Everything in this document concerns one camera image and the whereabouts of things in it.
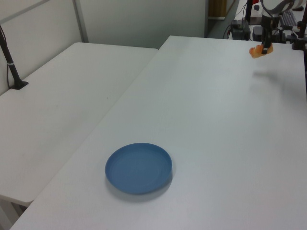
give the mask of table surface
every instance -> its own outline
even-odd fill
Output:
[[[12,230],[304,229],[303,52],[276,44],[252,59],[254,45],[171,36]],[[105,177],[108,157],[136,142],[172,158],[153,193]]]
[[[234,20],[241,20],[242,19],[242,15],[244,14],[245,17],[245,13],[246,13],[246,8],[244,10],[241,11],[241,9],[244,8],[244,5],[246,4],[247,0],[240,0],[239,4],[238,4],[238,8],[236,10],[236,16],[234,18]],[[304,11],[292,11],[293,15],[295,16],[297,21],[301,21],[303,19],[303,15],[304,15]],[[260,25],[250,25],[250,39],[253,40],[253,28],[255,26],[260,26]],[[291,31],[285,30],[284,31],[285,35],[291,35]]]
[[[29,205],[156,49],[76,43],[0,97],[0,198]]]

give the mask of floor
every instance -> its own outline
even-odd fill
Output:
[[[223,38],[223,34],[230,22],[235,18],[239,0],[236,0],[224,20],[208,21],[208,38]]]

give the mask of black cable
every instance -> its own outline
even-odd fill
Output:
[[[225,33],[226,33],[226,31],[227,31],[227,29],[228,29],[229,27],[230,27],[230,25],[228,25],[228,26],[226,27],[225,32],[224,32],[224,34],[223,34],[223,39],[224,39]]]
[[[242,23],[243,23],[243,18],[244,18],[244,10],[243,10],[243,13],[242,13]]]
[[[240,13],[241,13],[241,11],[243,10],[243,8],[244,8],[244,7],[246,7],[246,4],[247,4],[247,3],[245,3],[245,5],[242,7],[242,9],[240,10],[240,12],[239,12],[239,13],[237,13],[237,14],[235,15],[235,17],[236,17],[238,14],[240,14]]]

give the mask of black pole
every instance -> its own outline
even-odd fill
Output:
[[[246,4],[246,12],[245,12],[245,20],[248,21],[248,23],[250,23],[250,15],[251,15],[252,7],[253,7],[253,0],[248,0]]]
[[[11,87],[12,89],[19,90],[26,86],[28,83],[26,81],[22,81],[18,75],[17,69],[15,67],[15,64],[13,62],[13,59],[11,57],[10,51],[7,47],[6,40],[4,38],[4,34],[2,34],[2,31],[0,31],[0,46],[3,51],[3,54],[5,56],[5,59],[7,61],[7,64],[9,65],[9,68],[11,70],[11,73],[13,75],[15,84]]]

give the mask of keyboard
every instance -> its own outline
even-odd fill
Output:
[[[283,12],[281,18],[280,18],[280,24],[282,25],[282,27],[284,26],[297,26],[297,21],[293,15],[292,11],[285,11]]]

